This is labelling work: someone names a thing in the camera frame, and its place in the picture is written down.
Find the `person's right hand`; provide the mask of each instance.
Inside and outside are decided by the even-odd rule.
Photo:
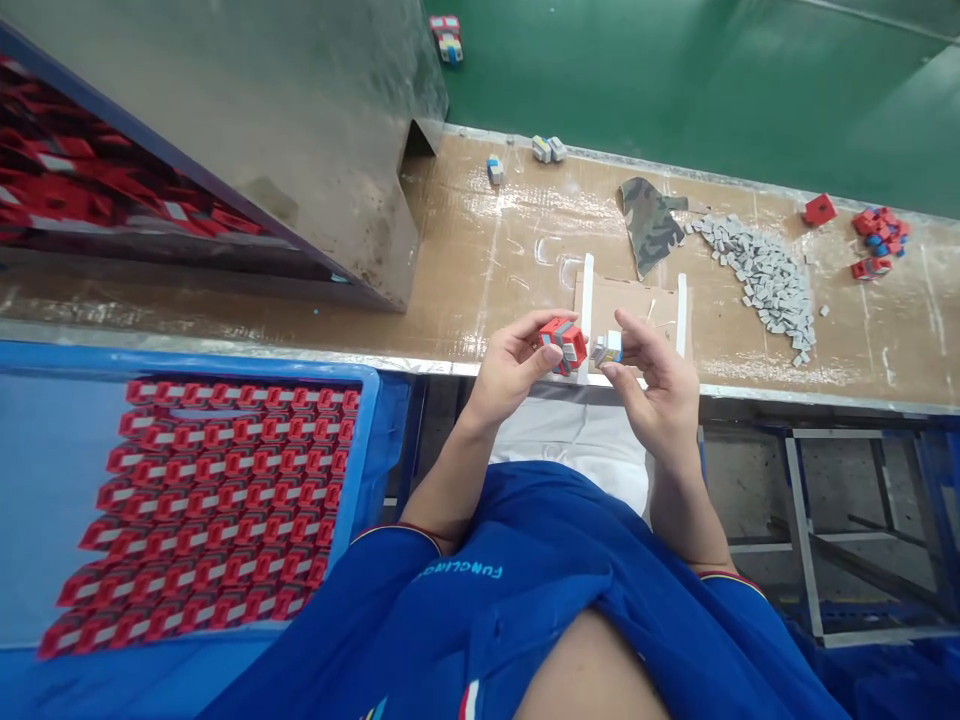
[[[633,433],[658,462],[674,470],[694,459],[699,463],[700,381],[696,368],[646,320],[622,308],[615,316],[623,328],[622,362],[640,368],[647,391],[640,389],[633,373],[620,363],[604,363],[600,370],[619,393]]]

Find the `blue shirt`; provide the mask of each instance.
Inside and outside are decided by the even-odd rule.
[[[591,606],[675,718],[848,717],[759,590],[698,578],[627,505],[549,462],[491,465],[451,557],[415,528],[361,535],[203,717],[510,718]]]

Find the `cardboard table surface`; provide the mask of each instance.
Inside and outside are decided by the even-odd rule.
[[[506,169],[498,188],[486,177],[490,153]],[[692,355],[705,386],[891,407],[960,404],[956,223],[906,214],[914,228],[906,257],[882,280],[861,283],[849,270],[864,256],[850,223],[858,206],[840,203],[839,217],[811,230],[799,214],[809,195],[595,158],[542,165],[522,139],[507,145],[502,136],[448,134],[435,160],[407,161],[401,180],[423,241],[402,316],[10,267],[0,273],[0,319],[203,339],[212,351],[232,352],[231,344],[323,351],[376,358],[380,367],[469,373],[497,328],[533,308],[574,307],[586,253],[597,276],[637,279],[617,188],[642,175],[664,194],[689,198],[690,212],[677,213],[681,225],[709,208],[780,234],[800,263],[811,261],[804,267],[815,313],[830,307],[826,318],[815,314],[812,362],[794,368],[789,338],[765,331],[757,311],[742,304],[733,271],[711,259],[699,235],[688,236],[643,282],[676,290],[686,275]]]

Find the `shirt sleeve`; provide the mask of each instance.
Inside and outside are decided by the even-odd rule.
[[[311,707],[333,692],[337,670],[363,648],[397,596],[440,557],[436,541],[409,525],[357,537],[283,633],[201,717],[278,717],[277,698]]]
[[[777,655],[788,660],[798,671],[805,675],[811,672],[783,619],[755,583],[733,573],[711,571],[699,576],[711,595],[736,617],[738,624],[751,636],[751,641],[772,645]],[[741,647],[743,640],[745,638],[738,639]]]

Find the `blue plastic tray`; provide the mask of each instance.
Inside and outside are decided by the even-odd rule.
[[[331,566],[353,537],[380,520],[387,475],[402,450],[409,386],[400,377],[360,365],[0,342],[5,717],[191,717],[280,631],[200,634],[42,664],[34,660],[40,637],[60,615],[54,603],[64,580],[94,557],[76,546],[100,514],[94,499],[109,478],[106,458],[119,442],[120,415],[129,409],[126,383],[150,375],[362,385]],[[135,683],[123,671],[131,663],[138,668]],[[191,687],[190,678],[201,680],[197,663],[207,668],[203,692]],[[186,674],[177,680],[181,670]],[[16,712],[10,714],[11,708]]]

